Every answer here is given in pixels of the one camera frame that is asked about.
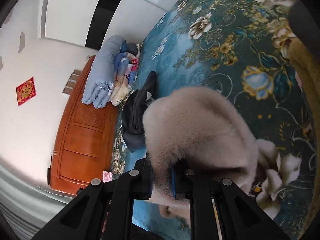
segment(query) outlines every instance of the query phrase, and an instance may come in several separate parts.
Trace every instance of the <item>pink fabric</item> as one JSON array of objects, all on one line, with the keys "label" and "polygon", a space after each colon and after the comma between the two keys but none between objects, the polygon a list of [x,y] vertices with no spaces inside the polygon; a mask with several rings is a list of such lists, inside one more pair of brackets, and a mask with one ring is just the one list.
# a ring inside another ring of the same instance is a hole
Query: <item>pink fabric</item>
[{"label": "pink fabric", "polygon": [[102,181],[103,182],[112,181],[112,172],[103,171]]}]

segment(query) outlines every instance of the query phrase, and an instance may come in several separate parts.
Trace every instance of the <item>wall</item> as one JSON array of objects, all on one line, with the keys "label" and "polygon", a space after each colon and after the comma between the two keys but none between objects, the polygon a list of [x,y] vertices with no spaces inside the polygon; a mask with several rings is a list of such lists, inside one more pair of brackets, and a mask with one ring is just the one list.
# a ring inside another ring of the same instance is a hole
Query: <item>wall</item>
[{"label": "wall", "polygon": [[[50,153],[68,100],[61,92],[73,70],[82,69],[87,56],[96,51],[39,39],[42,3],[19,0],[0,29],[0,162],[28,181],[45,186]],[[20,44],[21,32],[25,47]],[[18,106],[15,88],[30,77],[34,77],[37,95]]]}]

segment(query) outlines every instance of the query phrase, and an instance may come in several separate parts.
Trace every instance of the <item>wooden headboard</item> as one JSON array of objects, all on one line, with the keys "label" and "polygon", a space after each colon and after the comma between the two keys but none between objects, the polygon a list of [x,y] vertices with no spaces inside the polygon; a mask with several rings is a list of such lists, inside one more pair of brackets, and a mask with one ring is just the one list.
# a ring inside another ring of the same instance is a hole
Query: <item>wooden headboard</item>
[{"label": "wooden headboard", "polygon": [[85,65],[64,109],[54,145],[50,186],[76,195],[94,178],[110,171],[118,107],[81,102],[94,56]]}]

